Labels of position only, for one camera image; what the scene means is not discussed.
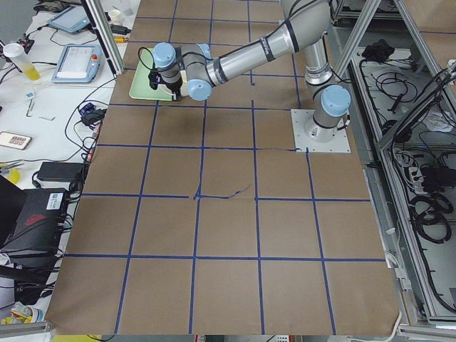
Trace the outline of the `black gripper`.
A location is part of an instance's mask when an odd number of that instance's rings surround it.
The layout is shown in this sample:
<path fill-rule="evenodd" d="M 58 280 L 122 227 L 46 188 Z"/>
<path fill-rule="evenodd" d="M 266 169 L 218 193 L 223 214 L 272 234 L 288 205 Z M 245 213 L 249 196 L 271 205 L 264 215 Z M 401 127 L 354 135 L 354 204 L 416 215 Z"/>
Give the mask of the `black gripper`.
<path fill-rule="evenodd" d="M 160 71 L 160 77 L 162 83 L 172 91 L 172 100 L 181 101 L 181 87 L 182 87 L 182 76 L 179 69 L 169 69 L 167 71 Z"/>

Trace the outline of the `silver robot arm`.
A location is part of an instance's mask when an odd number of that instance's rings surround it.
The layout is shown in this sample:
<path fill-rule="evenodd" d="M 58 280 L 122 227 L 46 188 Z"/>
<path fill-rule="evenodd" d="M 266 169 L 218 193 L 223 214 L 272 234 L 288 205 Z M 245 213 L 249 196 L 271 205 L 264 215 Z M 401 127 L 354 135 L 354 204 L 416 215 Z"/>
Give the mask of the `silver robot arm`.
<path fill-rule="evenodd" d="M 323 33 L 331 19 L 328 1 L 281 1 L 285 18 L 270 33 L 213 57 L 206 43 L 174 47 L 158 43 L 151 52 L 149 86 L 163 84 L 173 100 L 182 97 L 187 86 L 189 97 L 205 101 L 213 88 L 288 53 L 305 55 L 305 81 L 315 101 L 315 111 L 306 120 L 305 133 L 316 142 L 327 143 L 343 129 L 341 120 L 351 104 L 349 92 L 335 83 L 326 56 Z"/>

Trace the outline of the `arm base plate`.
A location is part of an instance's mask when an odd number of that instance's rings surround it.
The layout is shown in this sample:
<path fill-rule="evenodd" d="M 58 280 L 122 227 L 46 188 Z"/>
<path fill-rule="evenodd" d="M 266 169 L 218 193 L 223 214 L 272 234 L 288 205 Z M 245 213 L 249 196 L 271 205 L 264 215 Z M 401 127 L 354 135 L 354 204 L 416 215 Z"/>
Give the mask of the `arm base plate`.
<path fill-rule="evenodd" d="M 335 128 L 322 128 L 314 122 L 314 110 L 291 109 L 294 149 L 297 152 L 350 153 L 343 120 Z"/>

